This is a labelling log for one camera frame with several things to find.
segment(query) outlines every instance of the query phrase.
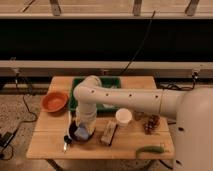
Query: black wall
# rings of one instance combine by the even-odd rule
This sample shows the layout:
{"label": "black wall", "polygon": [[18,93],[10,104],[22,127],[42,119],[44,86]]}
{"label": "black wall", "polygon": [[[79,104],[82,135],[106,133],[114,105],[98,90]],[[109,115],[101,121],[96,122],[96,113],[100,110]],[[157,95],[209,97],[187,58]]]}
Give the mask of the black wall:
{"label": "black wall", "polygon": [[[127,61],[149,20],[0,20],[0,59]],[[213,61],[213,20],[153,20],[137,61]]]}

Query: gray floor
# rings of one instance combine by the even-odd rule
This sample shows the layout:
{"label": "gray floor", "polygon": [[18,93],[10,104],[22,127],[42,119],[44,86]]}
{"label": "gray floor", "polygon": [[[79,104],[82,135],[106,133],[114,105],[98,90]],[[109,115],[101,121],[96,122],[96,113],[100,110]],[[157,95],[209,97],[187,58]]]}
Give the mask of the gray floor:
{"label": "gray floor", "polygon": [[[27,96],[26,100],[30,110],[39,113],[40,111],[40,95]],[[22,119],[30,119],[21,95],[0,95],[0,133],[13,131],[19,121]],[[26,159],[27,148],[32,137],[35,123],[25,123],[19,129],[15,139],[11,142],[14,148],[14,156],[9,161],[0,160],[1,171],[51,171],[53,170],[44,160]],[[10,155],[10,149],[5,151],[6,157]],[[57,161],[64,170],[73,171],[99,171],[99,170],[135,170],[141,169],[148,161],[142,160],[59,160]],[[155,162],[149,171],[168,171],[164,166]]]}

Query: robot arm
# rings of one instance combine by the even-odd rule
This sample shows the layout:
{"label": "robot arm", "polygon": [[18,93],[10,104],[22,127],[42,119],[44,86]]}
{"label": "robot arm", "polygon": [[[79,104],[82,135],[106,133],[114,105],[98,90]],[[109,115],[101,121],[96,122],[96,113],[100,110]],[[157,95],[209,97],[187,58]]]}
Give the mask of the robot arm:
{"label": "robot arm", "polygon": [[175,118],[178,105],[185,94],[183,91],[162,89],[103,88],[100,87],[101,85],[98,83],[100,80],[98,79],[99,78],[95,76],[87,77],[75,88],[74,96],[79,102],[79,108],[82,110],[81,113],[88,111],[89,105],[92,107],[96,103],[101,103],[117,107],[126,107],[137,112],[160,114]]}
{"label": "robot arm", "polygon": [[96,103],[127,107],[147,114],[177,117],[174,171],[212,171],[213,90],[188,92],[101,88],[98,77],[87,77],[74,90],[76,123],[88,136],[94,131]]}

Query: food item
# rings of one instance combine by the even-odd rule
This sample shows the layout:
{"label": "food item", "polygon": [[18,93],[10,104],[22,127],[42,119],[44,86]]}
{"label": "food item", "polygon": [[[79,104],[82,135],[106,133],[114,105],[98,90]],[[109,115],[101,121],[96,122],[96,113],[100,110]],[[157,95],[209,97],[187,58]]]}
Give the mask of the food item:
{"label": "food item", "polygon": [[136,158],[138,158],[139,154],[142,152],[161,154],[161,153],[164,153],[165,150],[162,146],[144,146],[136,150],[135,152]]}
{"label": "food item", "polygon": [[146,123],[144,123],[144,131],[146,134],[152,134],[152,132],[159,126],[160,117],[158,115],[151,115]]}

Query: green vegetable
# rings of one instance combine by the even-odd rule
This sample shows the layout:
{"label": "green vegetable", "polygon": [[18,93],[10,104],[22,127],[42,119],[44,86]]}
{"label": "green vegetable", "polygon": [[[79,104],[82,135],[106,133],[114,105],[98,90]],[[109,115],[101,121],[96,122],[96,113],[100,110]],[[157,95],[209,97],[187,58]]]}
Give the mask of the green vegetable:
{"label": "green vegetable", "polygon": [[142,153],[142,152],[161,154],[161,153],[164,153],[165,150],[161,146],[145,146],[145,147],[141,147],[141,148],[138,148],[136,150],[136,152],[135,152],[136,158],[139,158],[139,154]]}

